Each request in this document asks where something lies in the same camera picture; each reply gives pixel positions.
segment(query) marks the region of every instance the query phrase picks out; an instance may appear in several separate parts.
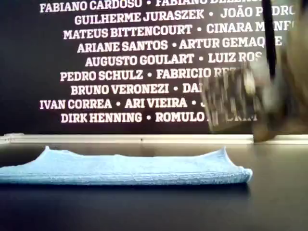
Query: dark surface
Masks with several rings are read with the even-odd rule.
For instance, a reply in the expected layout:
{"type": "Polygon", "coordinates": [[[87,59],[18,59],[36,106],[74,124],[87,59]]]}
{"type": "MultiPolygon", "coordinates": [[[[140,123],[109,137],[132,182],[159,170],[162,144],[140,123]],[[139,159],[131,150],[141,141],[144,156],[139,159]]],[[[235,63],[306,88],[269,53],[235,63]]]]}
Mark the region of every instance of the dark surface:
{"type": "MultiPolygon", "coordinates": [[[[79,154],[197,155],[220,145],[59,144],[79,154]]],[[[21,164],[42,144],[0,146],[0,163],[21,164]]],[[[308,155],[304,145],[228,145],[254,171],[246,185],[217,187],[0,186],[0,231],[304,231],[308,155]]]]}

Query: folded towel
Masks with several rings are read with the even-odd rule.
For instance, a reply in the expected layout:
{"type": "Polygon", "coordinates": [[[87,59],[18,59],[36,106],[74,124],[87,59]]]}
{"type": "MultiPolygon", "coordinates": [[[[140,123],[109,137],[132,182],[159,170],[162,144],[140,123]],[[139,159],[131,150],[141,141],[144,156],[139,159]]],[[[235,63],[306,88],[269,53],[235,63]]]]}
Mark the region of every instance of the folded towel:
{"type": "Polygon", "coordinates": [[[224,149],[199,156],[79,155],[46,147],[34,161],[0,168],[0,183],[61,185],[203,185],[248,182],[224,149]]]}

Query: blurry object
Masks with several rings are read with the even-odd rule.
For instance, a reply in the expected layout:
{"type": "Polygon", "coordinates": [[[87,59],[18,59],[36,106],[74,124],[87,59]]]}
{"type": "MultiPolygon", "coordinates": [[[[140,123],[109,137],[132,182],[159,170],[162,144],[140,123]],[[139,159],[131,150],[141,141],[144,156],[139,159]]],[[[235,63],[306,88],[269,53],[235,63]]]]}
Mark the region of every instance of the blurry object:
{"type": "Polygon", "coordinates": [[[221,76],[199,80],[211,132],[250,123],[257,119],[256,113],[262,114],[258,89],[248,63],[221,76]]]}
{"type": "Polygon", "coordinates": [[[255,121],[255,142],[278,134],[308,132],[307,2],[295,3],[294,26],[288,31],[286,43],[275,48],[271,2],[262,0],[266,59],[243,63],[222,76],[200,80],[212,132],[225,132],[247,121],[255,121]]]}

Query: metal object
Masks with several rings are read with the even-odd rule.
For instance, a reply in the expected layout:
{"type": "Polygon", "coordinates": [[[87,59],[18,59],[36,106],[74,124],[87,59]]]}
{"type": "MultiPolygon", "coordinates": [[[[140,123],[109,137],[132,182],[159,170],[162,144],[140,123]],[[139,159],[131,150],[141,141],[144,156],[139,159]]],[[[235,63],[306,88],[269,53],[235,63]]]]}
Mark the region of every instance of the metal object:
{"type": "Polygon", "coordinates": [[[199,84],[211,132],[232,129],[262,115],[262,102],[249,63],[218,77],[200,78],[199,84]]]}

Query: towel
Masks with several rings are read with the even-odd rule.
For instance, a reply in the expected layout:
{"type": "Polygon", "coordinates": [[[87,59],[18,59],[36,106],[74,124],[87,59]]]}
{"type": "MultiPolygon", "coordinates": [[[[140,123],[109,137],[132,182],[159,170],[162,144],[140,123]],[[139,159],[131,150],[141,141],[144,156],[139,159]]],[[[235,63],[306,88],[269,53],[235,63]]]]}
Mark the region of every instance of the towel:
{"type": "Polygon", "coordinates": [[[80,155],[48,146],[35,160],[0,168],[0,183],[59,185],[204,185],[246,183],[226,149],[199,156],[80,155]]]}

